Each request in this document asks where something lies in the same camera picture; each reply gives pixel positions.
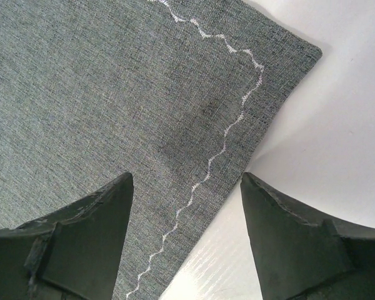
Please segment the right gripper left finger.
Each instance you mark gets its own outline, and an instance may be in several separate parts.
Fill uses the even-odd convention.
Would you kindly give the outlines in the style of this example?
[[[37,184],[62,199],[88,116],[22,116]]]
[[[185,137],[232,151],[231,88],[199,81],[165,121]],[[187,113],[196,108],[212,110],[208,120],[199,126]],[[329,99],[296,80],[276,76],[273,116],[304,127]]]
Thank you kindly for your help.
[[[133,194],[126,172],[57,211],[0,229],[0,299],[111,299]]]

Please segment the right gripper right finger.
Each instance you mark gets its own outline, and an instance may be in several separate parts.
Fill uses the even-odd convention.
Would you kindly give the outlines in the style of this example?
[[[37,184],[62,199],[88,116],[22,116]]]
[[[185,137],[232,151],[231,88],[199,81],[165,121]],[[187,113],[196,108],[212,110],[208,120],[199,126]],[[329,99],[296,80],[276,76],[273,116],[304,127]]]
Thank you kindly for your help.
[[[241,195],[263,299],[375,299],[375,228],[326,214],[249,172]]]

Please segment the grey cloth napkin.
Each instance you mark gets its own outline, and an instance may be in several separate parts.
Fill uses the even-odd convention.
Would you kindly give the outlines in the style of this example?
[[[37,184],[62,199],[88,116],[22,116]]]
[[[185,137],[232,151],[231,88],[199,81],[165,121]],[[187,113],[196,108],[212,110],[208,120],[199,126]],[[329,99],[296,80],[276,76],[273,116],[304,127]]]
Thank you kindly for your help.
[[[158,299],[322,51],[242,1],[0,1],[0,228],[121,173],[115,299]]]

